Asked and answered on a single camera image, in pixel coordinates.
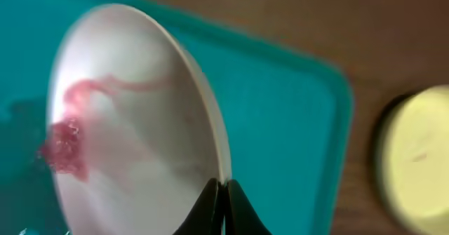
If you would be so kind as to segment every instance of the pink stain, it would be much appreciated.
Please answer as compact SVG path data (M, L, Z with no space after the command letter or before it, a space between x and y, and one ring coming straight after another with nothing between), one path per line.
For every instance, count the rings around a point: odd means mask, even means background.
M88 122L83 114L91 103L91 95L94 92L102 93L116 104L114 96L117 94L117 89L134 92L154 91L168 84L170 84L169 78L147 83L126 83L114 76L97 81L85 79L76 82L65 92L63 120L51 126L47 140L39 150L40 155L45 158L55 173L72 174L79 181L87 182L89 171L86 165L86 152L82 144L86 138L84 134Z

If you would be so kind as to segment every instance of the blue-green surface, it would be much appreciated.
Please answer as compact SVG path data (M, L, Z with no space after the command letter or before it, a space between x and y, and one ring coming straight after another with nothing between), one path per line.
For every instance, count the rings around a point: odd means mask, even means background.
M151 15L200 64L223 113L233 176L267 228L327 234L352 113L347 82L322 62L148 0L0 0L0 217L11 220L0 234L63 234L51 177L33 162L49 73L69 26L111 2Z

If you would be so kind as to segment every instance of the tray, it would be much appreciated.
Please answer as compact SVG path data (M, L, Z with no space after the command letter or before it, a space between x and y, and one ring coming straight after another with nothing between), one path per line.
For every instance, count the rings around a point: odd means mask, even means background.
M150 0L0 0L0 215L11 220L0 234L65 233L49 171L34 153L45 138L61 39L80 15L105 3L146 12L202 67L227 127L233 177L267 228L328 234L352 117L342 75Z

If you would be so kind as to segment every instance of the yellow plate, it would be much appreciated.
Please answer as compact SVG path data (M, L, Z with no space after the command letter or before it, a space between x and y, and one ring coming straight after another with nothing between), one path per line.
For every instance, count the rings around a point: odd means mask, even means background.
M403 101L381 131L377 168L391 211L419 234L449 234L449 86Z

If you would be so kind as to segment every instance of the brown surface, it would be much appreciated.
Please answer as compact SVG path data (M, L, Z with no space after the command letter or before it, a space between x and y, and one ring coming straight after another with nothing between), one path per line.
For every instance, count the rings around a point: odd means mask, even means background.
M356 113L332 234L407 234L376 198L368 140L390 99L449 83L449 0L159 1L340 66Z

